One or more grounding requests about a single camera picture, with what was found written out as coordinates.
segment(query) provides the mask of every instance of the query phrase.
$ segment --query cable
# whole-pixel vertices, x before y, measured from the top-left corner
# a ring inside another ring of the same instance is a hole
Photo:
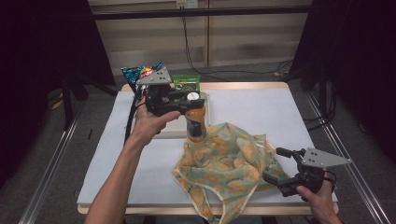
[[[307,69],[311,68],[312,66],[314,66],[317,62],[312,62],[312,63],[308,63],[305,66],[303,66],[302,68],[299,68],[291,73],[289,73],[287,76],[282,77],[280,79],[280,81],[283,82],[289,82],[292,79],[298,78],[300,77],[301,73],[305,72]]]
[[[333,182],[334,185],[335,185],[335,184],[337,183],[337,175],[336,175],[335,173],[331,172],[331,171],[328,171],[328,170],[326,170],[326,171],[324,171],[324,172],[326,172],[326,173],[328,173],[328,174],[331,174],[332,177],[334,178],[334,179],[331,179],[331,178],[329,178],[329,177],[325,177],[324,179],[327,180],[327,181]]]
[[[138,105],[138,106],[136,107],[136,109],[139,108],[141,105],[145,105],[145,104],[146,104],[146,103],[143,103],[143,104]]]
[[[280,67],[280,65],[282,64],[282,63],[280,63],[278,66],[277,66],[277,73],[279,74],[279,78],[278,78],[278,80],[277,81],[280,81],[281,80],[281,73],[280,73],[280,70],[282,69],[282,68],[284,68],[286,65],[288,65],[289,63],[291,63],[293,60],[287,60],[287,61],[285,61],[285,62],[282,62],[282,63],[284,63],[285,65],[283,65],[283,67]]]
[[[285,62],[282,62],[278,65],[276,70],[273,71],[267,71],[267,72],[253,72],[253,71],[243,71],[243,70],[219,70],[219,71],[213,71],[213,72],[202,72],[202,71],[198,71],[198,69],[196,69],[192,63],[191,60],[191,55],[190,55],[190,47],[189,47],[189,40],[187,38],[187,25],[186,25],[186,18],[182,17],[183,20],[183,28],[184,28],[184,39],[185,39],[185,43],[186,43],[186,55],[187,55],[187,62],[189,63],[190,68],[198,73],[199,75],[203,76],[203,77],[213,77],[213,76],[209,76],[210,74],[216,74],[216,73],[250,73],[250,74],[258,74],[258,75],[265,75],[265,74],[271,74],[274,72],[278,72],[280,71],[280,69],[286,67],[288,65],[289,62],[291,62],[292,60],[287,60]],[[223,79],[220,77],[213,77],[215,79],[221,80],[221,81],[225,81],[225,82],[230,82],[230,80],[227,79]]]
[[[126,123],[126,128],[125,128],[124,144],[125,144],[126,140],[128,139],[129,135],[131,135],[132,121],[134,119],[134,113],[136,112],[136,110],[137,110],[137,108],[139,106],[143,105],[143,104],[136,105],[136,103],[138,103],[138,101],[140,101],[141,95],[140,95],[139,92],[141,92],[141,90],[142,90],[142,86],[139,86],[137,88],[136,95],[134,96],[134,99],[133,99],[132,104],[131,104],[131,110],[129,112],[128,121]]]
[[[328,109],[328,111],[327,111],[327,114],[328,114],[328,117],[327,118],[324,118],[324,117],[322,117],[322,116],[320,116],[320,117],[317,117],[316,119],[322,119],[322,120],[325,120],[323,123],[321,123],[321,124],[319,124],[319,125],[317,125],[317,126],[315,126],[315,127],[311,127],[311,128],[307,128],[307,130],[310,132],[310,131],[313,131],[313,130],[315,130],[315,129],[317,129],[317,128],[319,128],[319,127],[321,127],[321,126],[323,126],[323,125],[325,125],[325,124],[327,124],[327,123],[329,123],[330,121],[332,121],[332,119],[334,118],[334,116],[335,116],[335,109],[336,109],[336,106],[337,106],[337,91],[336,91],[336,89],[334,88],[334,85],[332,84],[332,95],[331,95],[331,100],[330,100],[330,105],[329,105],[329,109]],[[314,120],[316,120],[316,119],[311,119],[311,120],[309,120],[308,122],[305,122],[305,124],[308,124],[308,123],[310,123],[310,122],[312,122],[312,121],[314,121]]]

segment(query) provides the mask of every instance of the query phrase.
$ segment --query towel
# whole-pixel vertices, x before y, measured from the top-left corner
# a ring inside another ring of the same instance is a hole
[[[226,224],[241,214],[255,190],[273,185],[262,179],[265,171],[278,179],[289,178],[274,155],[265,134],[250,135],[225,122],[207,128],[206,138],[194,143],[186,138],[184,154],[172,172],[198,215],[211,224]],[[222,215],[213,215],[205,191],[222,202]]]

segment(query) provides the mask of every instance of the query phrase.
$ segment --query floral cloth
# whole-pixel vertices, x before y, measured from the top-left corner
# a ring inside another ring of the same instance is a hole
[[[184,154],[172,174],[197,213],[209,223],[231,222],[255,190],[271,188],[262,179],[264,171],[278,179],[288,178],[265,135],[252,136],[231,123],[207,128],[203,142],[193,143],[186,138],[183,147]],[[206,189],[222,201],[220,219],[210,210]]]

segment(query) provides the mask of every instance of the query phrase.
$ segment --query black curtain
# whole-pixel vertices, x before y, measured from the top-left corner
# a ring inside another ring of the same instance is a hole
[[[290,73],[312,90],[325,69],[359,122],[396,161],[396,3],[314,0]]]
[[[90,81],[115,85],[90,15],[88,2],[81,0],[1,1],[0,186],[35,141],[50,91],[67,80],[84,100],[83,85]]]

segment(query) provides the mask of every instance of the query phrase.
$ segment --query human arm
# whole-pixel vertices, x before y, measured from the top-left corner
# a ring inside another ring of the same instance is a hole
[[[297,192],[309,201],[312,215],[321,224],[343,223],[334,212],[332,182],[323,181],[321,189],[316,194],[304,186],[297,187]]]
[[[125,142],[105,184],[93,200],[85,223],[122,223],[134,173],[144,146],[149,144],[158,131],[165,128],[166,122],[179,116],[178,111],[173,111],[156,117],[145,106],[137,108],[134,130]]]

